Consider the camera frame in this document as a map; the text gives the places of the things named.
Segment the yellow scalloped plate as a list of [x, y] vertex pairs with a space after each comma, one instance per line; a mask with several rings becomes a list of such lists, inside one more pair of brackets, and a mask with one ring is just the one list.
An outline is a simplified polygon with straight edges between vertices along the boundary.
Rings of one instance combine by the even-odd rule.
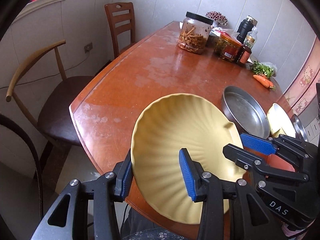
[[210, 101], [177, 93], [157, 99], [138, 117], [131, 139], [136, 184], [159, 214], [184, 224], [199, 224], [202, 204], [187, 194], [178, 155], [191, 159], [222, 180], [235, 182], [244, 170], [223, 155], [223, 147], [242, 142], [235, 124]]

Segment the dark sauce bottle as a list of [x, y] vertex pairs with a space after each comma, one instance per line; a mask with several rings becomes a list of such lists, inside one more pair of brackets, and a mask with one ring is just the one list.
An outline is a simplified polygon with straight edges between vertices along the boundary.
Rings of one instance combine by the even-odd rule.
[[242, 47], [239, 49], [238, 54], [236, 56], [236, 64], [240, 66], [244, 66], [249, 57], [251, 56], [252, 50], [248, 45], [242, 44]]

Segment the clear green bottle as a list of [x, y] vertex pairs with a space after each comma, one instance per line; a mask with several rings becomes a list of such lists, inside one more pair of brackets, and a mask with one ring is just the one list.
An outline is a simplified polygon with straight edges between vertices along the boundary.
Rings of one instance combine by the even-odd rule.
[[254, 26], [252, 30], [247, 33], [246, 38], [244, 40], [244, 45], [252, 49], [257, 40], [257, 33], [258, 33], [258, 29], [257, 27]]

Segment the plastic bag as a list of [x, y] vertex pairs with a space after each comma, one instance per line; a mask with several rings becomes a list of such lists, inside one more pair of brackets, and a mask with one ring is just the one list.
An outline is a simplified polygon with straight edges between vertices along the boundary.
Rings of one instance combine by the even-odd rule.
[[276, 77], [277, 72], [278, 72], [278, 69], [277, 69], [277, 67], [276, 67], [275, 64], [273, 64], [273, 63], [271, 63], [271, 62], [262, 62], [261, 64], [269, 67], [269, 68], [273, 71], [273, 72], [272, 72], [272, 76], [273, 76], [273, 77]]

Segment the wall power socket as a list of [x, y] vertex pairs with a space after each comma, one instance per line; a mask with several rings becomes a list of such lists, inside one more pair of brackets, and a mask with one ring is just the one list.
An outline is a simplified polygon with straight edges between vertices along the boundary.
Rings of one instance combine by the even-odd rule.
[[93, 49], [93, 43], [90, 42], [87, 45], [84, 46], [85, 53], [89, 53]]

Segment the red label pickle jar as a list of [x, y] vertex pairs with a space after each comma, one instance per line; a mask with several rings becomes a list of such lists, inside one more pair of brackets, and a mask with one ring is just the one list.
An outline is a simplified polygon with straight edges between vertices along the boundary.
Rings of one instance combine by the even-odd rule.
[[242, 44], [237, 39], [221, 34], [214, 53], [226, 61], [234, 62], [241, 47]]

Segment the small steel bowl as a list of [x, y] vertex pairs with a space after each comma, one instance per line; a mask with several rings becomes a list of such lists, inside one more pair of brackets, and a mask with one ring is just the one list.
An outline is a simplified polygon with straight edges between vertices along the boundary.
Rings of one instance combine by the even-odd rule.
[[293, 116], [291, 117], [291, 122], [292, 122], [294, 129], [295, 129], [296, 139], [298, 139], [300, 141], [308, 142], [306, 130], [305, 130], [302, 122], [300, 121], [299, 117], [296, 114], [293, 114]]

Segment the green leafy vegetables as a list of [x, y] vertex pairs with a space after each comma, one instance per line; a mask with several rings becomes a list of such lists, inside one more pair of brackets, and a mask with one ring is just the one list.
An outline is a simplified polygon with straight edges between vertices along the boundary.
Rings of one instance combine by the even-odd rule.
[[264, 75], [268, 79], [273, 76], [273, 69], [265, 64], [258, 62], [258, 61], [254, 61], [254, 63], [250, 66], [250, 70], [255, 75]]

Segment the white cabinet shelf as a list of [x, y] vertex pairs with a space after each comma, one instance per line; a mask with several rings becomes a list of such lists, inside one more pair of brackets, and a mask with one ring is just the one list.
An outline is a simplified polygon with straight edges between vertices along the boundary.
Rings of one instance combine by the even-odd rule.
[[308, 142], [318, 145], [319, 142], [319, 133], [320, 133], [320, 127], [319, 127], [319, 117], [315, 117], [308, 126], [305, 127], [306, 135]]

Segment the red wooden slat chair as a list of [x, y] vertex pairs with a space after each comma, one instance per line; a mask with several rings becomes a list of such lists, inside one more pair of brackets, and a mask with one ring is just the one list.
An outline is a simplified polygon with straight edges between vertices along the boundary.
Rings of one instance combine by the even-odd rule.
[[[108, 3], [104, 5], [108, 25], [110, 28], [114, 58], [136, 44], [135, 11], [132, 2]], [[118, 36], [130, 32], [130, 43], [119, 49]]]

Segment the pink cartoon door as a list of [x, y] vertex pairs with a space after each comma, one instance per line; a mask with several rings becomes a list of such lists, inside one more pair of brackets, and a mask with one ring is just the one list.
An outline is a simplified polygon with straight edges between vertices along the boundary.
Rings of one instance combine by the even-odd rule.
[[315, 98], [319, 82], [319, 39], [316, 38], [304, 66], [284, 96], [293, 114], [300, 115]]

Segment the salmon pink plate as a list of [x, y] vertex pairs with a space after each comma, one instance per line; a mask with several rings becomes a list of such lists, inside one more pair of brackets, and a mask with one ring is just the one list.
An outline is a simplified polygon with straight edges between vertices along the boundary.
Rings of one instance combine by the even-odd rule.
[[266, 163], [268, 165], [270, 165], [271, 167], [274, 168], [278, 168], [281, 170], [287, 170], [287, 171], [291, 171], [291, 172], [295, 172], [294, 167], [288, 163], [287, 161], [281, 159], [279, 156], [275, 155], [275, 154], [271, 154], [271, 155], [265, 155], [262, 154], [258, 151], [252, 150], [250, 148], [247, 148], [244, 146], [245, 150], [248, 150], [249, 152], [261, 157], [262, 159], [264, 159], [264, 161], [266, 161]]

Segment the clear jar black lid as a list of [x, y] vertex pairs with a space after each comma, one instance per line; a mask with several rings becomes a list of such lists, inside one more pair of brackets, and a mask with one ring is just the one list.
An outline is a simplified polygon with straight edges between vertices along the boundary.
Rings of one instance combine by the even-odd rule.
[[202, 54], [213, 27], [213, 20], [186, 12], [177, 46], [194, 54]]

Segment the steel pan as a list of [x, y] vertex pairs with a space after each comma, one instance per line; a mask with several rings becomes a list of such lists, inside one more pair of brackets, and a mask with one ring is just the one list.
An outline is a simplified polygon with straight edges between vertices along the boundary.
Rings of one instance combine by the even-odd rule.
[[240, 134], [247, 133], [263, 139], [269, 137], [270, 127], [263, 108], [243, 89], [225, 87], [221, 107], [224, 115], [236, 125]]

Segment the black thermos bottle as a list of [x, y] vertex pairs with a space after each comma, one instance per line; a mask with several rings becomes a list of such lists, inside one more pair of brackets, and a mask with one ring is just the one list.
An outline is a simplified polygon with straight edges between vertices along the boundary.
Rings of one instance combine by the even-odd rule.
[[247, 16], [244, 20], [241, 21], [237, 33], [239, 35], [236, 37], [236, 39], [240, 42], [243, 43], [248, 32], [253, 29], [253, 27], [257, 26], [257, 20], [254, 19], [252, 16]]

